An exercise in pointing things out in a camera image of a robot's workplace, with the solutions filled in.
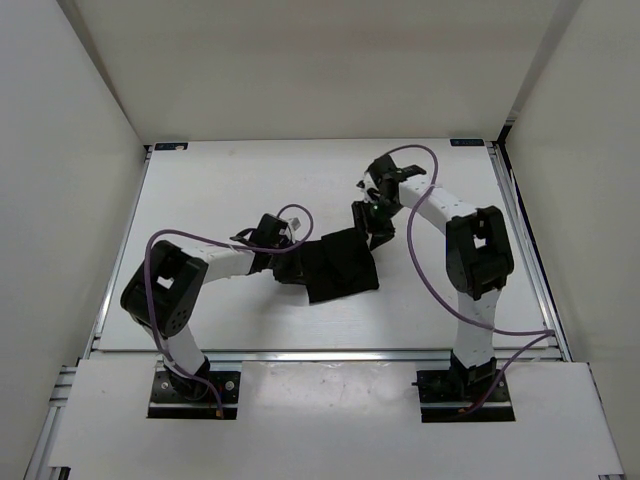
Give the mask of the black skirt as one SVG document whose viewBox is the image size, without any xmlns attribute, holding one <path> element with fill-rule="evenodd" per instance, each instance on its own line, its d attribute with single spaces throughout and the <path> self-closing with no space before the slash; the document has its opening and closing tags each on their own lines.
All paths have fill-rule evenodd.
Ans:
<svg viewBox="0 0 640 480">
<path fill-rule="evenodd" d="M 310 304 L 379 289 L 367 238 L 355 227 L 307 241 L 298 251 Z"/>
</svg>

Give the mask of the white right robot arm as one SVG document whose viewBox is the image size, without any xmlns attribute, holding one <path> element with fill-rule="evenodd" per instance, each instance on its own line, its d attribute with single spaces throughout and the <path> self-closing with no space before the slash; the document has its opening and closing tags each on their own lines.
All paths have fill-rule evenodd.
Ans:
<svg viewBox="0 0 640 480">
<path fill-rule="evenodd" d="M 514 270 L 501 210 L 471 205 L 434 186 L 422 167 L 398 167 L 388 155 L 370 164 L 358 188 L 364 199 L 352 204 L 354 224 L 371 250 L 394 238 L 392 219 L 404 208 L 444 235 L 446 274 L 458 293 L 456 313 L 461 316 L 449 387 L 460 399 L 476 397 L 495 376 L 495 311 Z"/>
</svg>

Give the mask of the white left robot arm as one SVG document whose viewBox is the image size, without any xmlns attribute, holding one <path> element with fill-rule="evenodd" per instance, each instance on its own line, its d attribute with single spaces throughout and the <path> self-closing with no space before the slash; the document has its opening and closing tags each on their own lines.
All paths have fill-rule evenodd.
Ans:
<svg viewBox="0 0 640 480">
<path fill-rule="evenodd" d="M 153 339 L 175 388 L 186 399 L 202 398 L 210 386 L 209 363 L 189 327 L 202 287 L 272 269 L 301 246 L 290 241 L 279 246 L 216 242 L 182 248 L 160 240 L 147 248 L 120 305 Z"/>
</svg>

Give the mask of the blue right table label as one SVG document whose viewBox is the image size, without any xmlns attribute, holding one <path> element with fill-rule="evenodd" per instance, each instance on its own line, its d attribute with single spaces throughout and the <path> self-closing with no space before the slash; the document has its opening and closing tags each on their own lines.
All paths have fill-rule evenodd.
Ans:
<svg viewBox="0 0 640 480">
<path fill-rule="evenodd" d="M 450 144 L 452 147 L 484 147 L 485 142 L 482 139 L 471 138 L 451 138 Z"/>
</svg>

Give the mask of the blue table label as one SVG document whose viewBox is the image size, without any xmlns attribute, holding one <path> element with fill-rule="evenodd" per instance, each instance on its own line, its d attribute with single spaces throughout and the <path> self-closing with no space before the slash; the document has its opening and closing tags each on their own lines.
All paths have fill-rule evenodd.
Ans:
<svg viewBox="0 0 640 480">
<path fill-rule="evenodd" d="M 184 151 L 188 148 L 188 142 L 159 142 L 154 145 L 155 151 Z"/>
<path fill-rule="evenodd" d="M 484 147 L 485 142 L 482 139 L 471 138 L 451 138 L 450 144 L 452 147 Z"/>
</svg>

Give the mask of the white front cover board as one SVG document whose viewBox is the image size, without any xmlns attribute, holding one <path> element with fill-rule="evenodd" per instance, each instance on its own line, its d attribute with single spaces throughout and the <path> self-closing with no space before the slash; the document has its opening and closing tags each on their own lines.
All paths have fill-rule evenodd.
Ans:
<svg viewBox="0 0 640 480">
<path fill-rule="evenodd" d="M 147 417 L 149 359 L 81 363 L 50 462 L 74 479 L 596 479 L 618 458 L 587 366 L 511 366 L 515 418 L 422 421 L 411 363 L 242 369 L 233 420 Z"/>
</svg>

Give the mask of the blue left table label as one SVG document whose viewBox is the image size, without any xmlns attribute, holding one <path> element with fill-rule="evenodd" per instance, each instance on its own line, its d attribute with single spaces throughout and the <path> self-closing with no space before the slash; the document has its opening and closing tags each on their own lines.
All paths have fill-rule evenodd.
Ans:
<svg viewBox="0 0 640 480">
<path fill-rule="evenodd" d="M 159 142 L 154 145 L 155 151 L 184 151 L 188 148 L 188 142 Z"/>
</svg>

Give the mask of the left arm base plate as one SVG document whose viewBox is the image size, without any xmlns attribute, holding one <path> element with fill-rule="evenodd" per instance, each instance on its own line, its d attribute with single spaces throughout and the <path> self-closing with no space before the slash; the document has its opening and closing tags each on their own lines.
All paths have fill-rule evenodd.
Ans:
<svg viewBox="0 0 640 480">
<path fill-rule="evenodd" d="M 164 367 L 156 368 L 147 417 L 150 419 L 235 420 L 238 414 L 240 371 L 210 371 L 211 389 L 200 382 L 180 380 Z"/>
</svg>

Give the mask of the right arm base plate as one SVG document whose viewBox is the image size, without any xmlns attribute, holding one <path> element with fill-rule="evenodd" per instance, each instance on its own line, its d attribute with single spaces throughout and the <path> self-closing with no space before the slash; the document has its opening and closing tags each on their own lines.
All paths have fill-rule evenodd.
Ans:
<svg viewBox="0 0 640 480">
<path fill-rule="evenodd" d="M 510 391 L 500 370 L 494 379 L 463 387 L 448 370 L 418 370 L 412 383 L 418 390 L 421 422 L 513 422 Z"/>
</svg>

